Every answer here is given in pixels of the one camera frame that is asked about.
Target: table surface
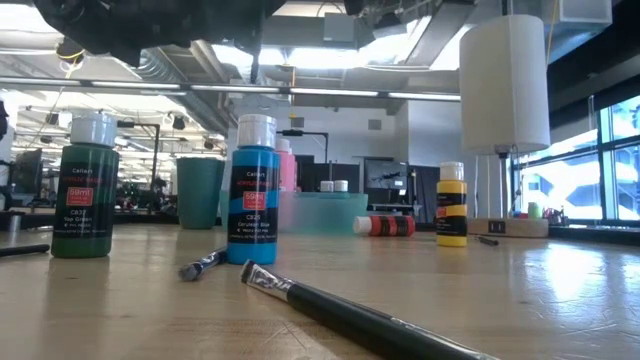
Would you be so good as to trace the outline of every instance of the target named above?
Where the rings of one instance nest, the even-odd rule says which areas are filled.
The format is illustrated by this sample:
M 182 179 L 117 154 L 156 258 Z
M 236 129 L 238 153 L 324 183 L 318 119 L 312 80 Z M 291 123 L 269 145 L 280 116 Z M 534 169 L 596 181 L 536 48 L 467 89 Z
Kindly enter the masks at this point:
M 2 234 L 0 247 L 50 232 Z M 375 359 L 225 265 L 196 283 L 179 265 L 214 231 L 115 228 L 101 259 L 0 259 L 3 359 Z M 640 248 L 511 239 L 437 247 L 413 238 L 282 235 L 280 274 L 502 359 L 637 359 Z

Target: monitor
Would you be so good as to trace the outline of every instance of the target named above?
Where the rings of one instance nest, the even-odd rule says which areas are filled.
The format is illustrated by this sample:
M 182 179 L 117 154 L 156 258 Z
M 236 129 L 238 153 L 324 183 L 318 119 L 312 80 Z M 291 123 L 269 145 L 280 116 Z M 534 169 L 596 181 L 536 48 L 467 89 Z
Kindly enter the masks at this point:
M 407 164 L 395 161 L 366 160 L 366 187 L 373 189 L 407 189 Z
M 11 182 L 15 193 L 36 194 L 42 187 L 42 149 L 26 151 L 16 156 Z

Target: white bottle cap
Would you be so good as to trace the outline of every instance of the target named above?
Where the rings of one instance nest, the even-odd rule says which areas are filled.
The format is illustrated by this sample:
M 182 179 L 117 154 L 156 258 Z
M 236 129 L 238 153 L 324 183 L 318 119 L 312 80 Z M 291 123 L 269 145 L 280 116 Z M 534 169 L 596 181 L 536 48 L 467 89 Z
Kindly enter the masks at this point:
M 333 182 L 333 191 L 349 192 L 349 182 L 347 180 L 336 180 Z
M 72 144 L 114 147 L 117 133 L 117 119 L 105 114 L 90 113 L 73 119 L 70 141 Z
M 464 164 L 456 161 L 441 163 L 440 180 L 464 181 Z
M 356 234 L 368 234 L 371 227 L 371 218 L 368 216 L 356 216 L 353 221 L 353 232 Z
M 238 146 L 258 145 L 275 148 L 276 119 L 260 114 L 247 114 L 238 119 Z
M 333 181 L 320 181 L 321 192 L 333 192 Z
M 287 139 L 277 139 L 276 140 L 276 151 L 282 151 L 284 153 L 289 153 L 289 140 Z

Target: lamp shade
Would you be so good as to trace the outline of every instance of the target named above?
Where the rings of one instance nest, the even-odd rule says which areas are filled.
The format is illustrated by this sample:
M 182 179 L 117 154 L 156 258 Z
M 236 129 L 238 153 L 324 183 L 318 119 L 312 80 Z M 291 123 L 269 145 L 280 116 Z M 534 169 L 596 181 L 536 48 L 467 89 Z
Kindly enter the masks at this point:
M 549 147 L 549 103 L 542 20 L 501 16 L 460 41 L 465 151 L 520 153 Z

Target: lamp base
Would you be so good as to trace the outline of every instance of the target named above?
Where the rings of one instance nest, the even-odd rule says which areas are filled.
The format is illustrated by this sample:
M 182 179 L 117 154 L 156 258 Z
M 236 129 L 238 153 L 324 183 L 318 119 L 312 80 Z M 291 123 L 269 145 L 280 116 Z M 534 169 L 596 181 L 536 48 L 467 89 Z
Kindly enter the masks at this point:
M 469 219 L 467 232 L 473 235 L 546 238 L 549 236 L 549 221 L 547 219 Z

